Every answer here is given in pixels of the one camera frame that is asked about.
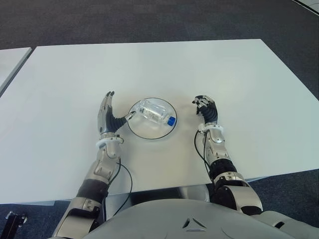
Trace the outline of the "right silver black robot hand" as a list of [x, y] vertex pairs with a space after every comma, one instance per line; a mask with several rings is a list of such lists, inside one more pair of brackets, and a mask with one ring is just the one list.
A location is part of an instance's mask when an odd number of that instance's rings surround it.
[[194, 98], [192, 103], [196, 106], [196, 114], [201, 114], [204, 123], [217, 123], [218, 111], [215, 101], [206, 95], [199, 95]]

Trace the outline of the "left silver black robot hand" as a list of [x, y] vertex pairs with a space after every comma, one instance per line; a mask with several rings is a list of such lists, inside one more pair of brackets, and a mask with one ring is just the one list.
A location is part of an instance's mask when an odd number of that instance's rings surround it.
[[115, 133], [136, 114], [136, 111], [132, 111], [121, 118], [115, 117], [112, 107], [114, 94], [114, 91], [109, 91], [100, 104], [98, 112], [98, 131], [100, 135], [110, 132]]

